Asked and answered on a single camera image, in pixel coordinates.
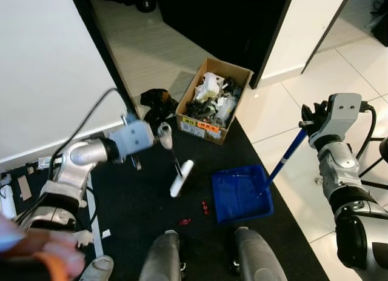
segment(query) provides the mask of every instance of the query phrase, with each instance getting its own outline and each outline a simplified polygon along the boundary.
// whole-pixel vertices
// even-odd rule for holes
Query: black tire
[[[150,13],[156,8],[156,0],[136,0],[136,8],[142,13]]]

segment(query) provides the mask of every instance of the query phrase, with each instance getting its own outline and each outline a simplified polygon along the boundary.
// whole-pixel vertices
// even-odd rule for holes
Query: blue handle
[[[267,178],[267,180],[263,186],[263,191],[266,190],[269,187],[269,185],[271,185],[272,180],[276,177],[276,175],[278,175],[280,169],[282,169],[284,164],[291,157],[293,152],[295,152],[295,150],[299,147],[301,142],[303,142],[303,140],[306,136],[307,136],[307,134],[304,130],[300,130],[300,132],[296,135],[296,138],[292,141],[290,147],[284,153],[283,157],[280,159],[280,161],[276,165],[275,169],[273,169],[271,175]]]

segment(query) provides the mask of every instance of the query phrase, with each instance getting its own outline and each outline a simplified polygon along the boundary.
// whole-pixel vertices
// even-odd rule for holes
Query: blue plastic tray
[[[269,216],[273,213],[269,188],[261,195],[266,174],[261,165],[217,172],[212,176],[218,223]]]

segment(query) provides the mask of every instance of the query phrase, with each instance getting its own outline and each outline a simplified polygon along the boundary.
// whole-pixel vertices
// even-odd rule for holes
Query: black carpet
[[[138,154],[141,171],[135,171],[128,160],[122,165],[99,165],[92,172],[92,184],[99,199],[99,227],[112,233],[102,240],[104,253],[115,261],[110,281],[137,280],[152,242],[170,229],[182,238],[181,258],[187,262],[187,281],[238,280],[229,267],[235,254],[233,232],[239,226],[248,226],[266,239],[289,281],[328,280],[275,186],[271,189],[273,215],[229,225],[217,224],[211,175],[229,168],[261,164],[237,120],[222,146],[178,131],[175,118],[168,122],[173,128],[179,161],[191,159],[195,163],[179,198],[169,196],[176,171],[169,153],[160,145]],[[30,185],[33,180],[39,182],[33,193],[39,191],[44,176],[28,176]],[[26,204],[17,199],[16,186],[13,188],[20,212]],[[209,204],[208,216],[203,213],[202,200]],[[84,222],[86,215],[87,210],[83,210]],[[179,221],[186,218],[192,221],[180,226]],[[87,260],[94,257],[90,248],[85,252]]]

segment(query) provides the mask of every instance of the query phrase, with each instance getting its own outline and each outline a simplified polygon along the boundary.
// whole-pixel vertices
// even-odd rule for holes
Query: human hand
[[[69,277],[75,278],[84,269],[85,256],[76,250],[77,239],[61,231],[29,229],[24,232],[0,213],[0,256],[2,258],[31,256],[46,252],[59,257]]]

